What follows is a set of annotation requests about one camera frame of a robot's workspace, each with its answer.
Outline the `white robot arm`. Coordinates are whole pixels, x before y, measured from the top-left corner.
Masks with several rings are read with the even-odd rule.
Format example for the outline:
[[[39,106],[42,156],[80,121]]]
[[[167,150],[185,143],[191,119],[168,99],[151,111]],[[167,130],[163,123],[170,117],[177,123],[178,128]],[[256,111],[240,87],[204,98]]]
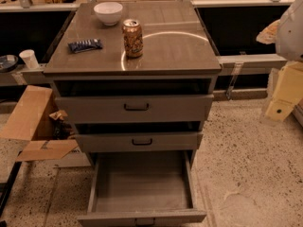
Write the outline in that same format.
[[[270,124],[283,122],[303,98],[303,0],[295,0],[279,20],[257,36],[262,44],[274,44],[288,62],[277,73],[276,87],[262,110]]]

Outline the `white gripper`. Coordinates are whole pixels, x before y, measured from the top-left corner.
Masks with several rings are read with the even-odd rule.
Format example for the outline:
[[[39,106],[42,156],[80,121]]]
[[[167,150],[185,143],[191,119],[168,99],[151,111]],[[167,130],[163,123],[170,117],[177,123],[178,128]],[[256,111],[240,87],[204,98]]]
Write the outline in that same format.
[[[282,122],[303,98],[303,62],[291,61],[278,72],[273,100],[265,109],[265,117]]]

